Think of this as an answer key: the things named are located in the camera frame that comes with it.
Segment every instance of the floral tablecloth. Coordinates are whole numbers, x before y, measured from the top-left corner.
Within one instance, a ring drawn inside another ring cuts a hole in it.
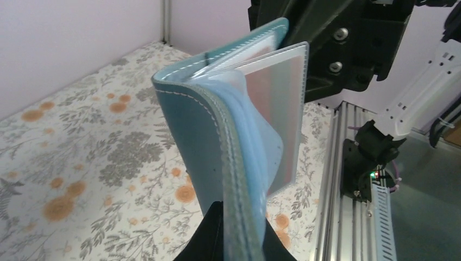
[[[187,57],[149,44],[0,121],[0,260],[173,260],[202,219],[150,76]],[[307,260],[331,113],[306,104],[297,184],[268,202]]]

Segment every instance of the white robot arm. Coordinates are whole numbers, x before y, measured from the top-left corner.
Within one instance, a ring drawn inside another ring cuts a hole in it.
[[[459,88],[461,80],[461,42],[441,41],[434,58],[393,100],[382,113],[374,117],[375,127],[395,141],[404,139],[418,118],[445,92]]]

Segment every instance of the black bracket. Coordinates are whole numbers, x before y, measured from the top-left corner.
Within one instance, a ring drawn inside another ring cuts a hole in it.
[[[370,0],[253,0],[252,4],[251,29],[286,17],[290,28],[280,47],[310,44],[304,99],[309,102],[343,89],[364,91],[373,75],[386,79],[415,0],[394,0],[392,5]]]

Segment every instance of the orange flower print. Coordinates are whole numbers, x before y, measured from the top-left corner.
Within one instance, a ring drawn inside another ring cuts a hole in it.
[[[51,110],[53,109],[53,107],[54,107],[54,102],[43,102],[39,108],[41,110]]]
[[[25,122],[38,121],[43,117],[43,111],[41,110],[29,110],[22,114],[21,119]]]
[[[290,219],[285,214],[278,214],[275,218],[275,223],[277,224],[278,228],[285,229],[288,227]]]
[[[67,187],[67,195],[69,197],[78,197],[80,196],[86,188],[86,183],[84,181],[77,181]]]
[[[171,175],[173,175],[173,177],[179,177],[181,175],[181,170],[177,167],[174,167],[171,170]]]
[[[73,167],[74,170],[83,170],[83,164],[77,164]]]
[[[113,113],[122,113],[126,109],[127,109],[127,105],[124,104],[123,102],[112,103],[109,106],[109,110],[112,111]]]
[[[123,103],[127,103],[127,102],[131,101],[131,96],[129,96],[128,94],[124,94],[124,95],[119,97],[119,101],[123,102]]]
[[[103,202],[104,206],[105,207],[110,207],[112,206],[112,196],[110,195],[107,195],[104,199],[104,202]]]
[[[146,175],[141,176],[141,178],[139,178],[139,181],[141,182],[141,184],[146,183],[147,182],[147,176]]]
[[[182,186],[176,190],[175,196],[179,202],[190,203],[195,199],[195,190],[192,186]]]
[[[128,220],[128,223],[132,226],[136,226],[138,224],[138,220],[135,217],[132,217]]]
[[[7,174],[7,177],[8,178],[17,178],[17,176],[19,175],[19,173],[17,173],[17,171],[11,171]]]
[[[67,218],[73,210],[73,198],[65,195],[46,203],[43,208],[43,216],[50,222],[57,222]]]
[[[280,230],[276,231],[275,233],[277,234],[278,239],[280,239],[280,241],[282,242],[283,246],[286,249],[290,249],[291,240],[288,234],[285,231],[280,231]]]
[[[61,177],[57,177],[50,182],[49,186],[52,189],[59,189],[63,183],[64,183],[64,179]]]
[[[29,223],[23,230],[24,232],[31,232],[37,226],[36,222]]]
[[[53,134],[54,130],[53,130],[53,128],[46,128],[46,129],[43,130],[43,133],[45,133],[45,134]]]

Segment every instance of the cable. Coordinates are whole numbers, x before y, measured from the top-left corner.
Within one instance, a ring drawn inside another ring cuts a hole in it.
[[[389,189],[389,192],[390,193],[394,193],[398,190],[399,186],[400,186],[400,181],[402,180],[402,178],[400,177],[400,171],[398,170],[398,166],[397,166],[397,163],[395,163],[395,161],[391,161],[392,162],[392,165],[394,167],[394,175],[395,175],[395,186],[393,186],[392,188]]]
[[[432,123],[431,125],[431,129],[429,130],[429,144],[431,144],[431,146],[433,148],[435,148],[437,146],[437,143],[439,142],[440,138],[442,137],[444,131],[446,128],[450,128],[453,124],[453,122],[459,118],[461,116],[461,111],[459,111],[458,113],[455,114],[455,116],[453,116],[451,119],[449,119],[448,121],[444,120],[444,118],[448,117],[448,115],[453,112],[460,104],[457,104],[454,109],[452,109],[452,107],[450,107],[447,111],[448,113],[444,113],[441,117],[437,118],[434,123]],[[438,126],[438,125],[442,125],[437,131],[435,131],[435,128]]]

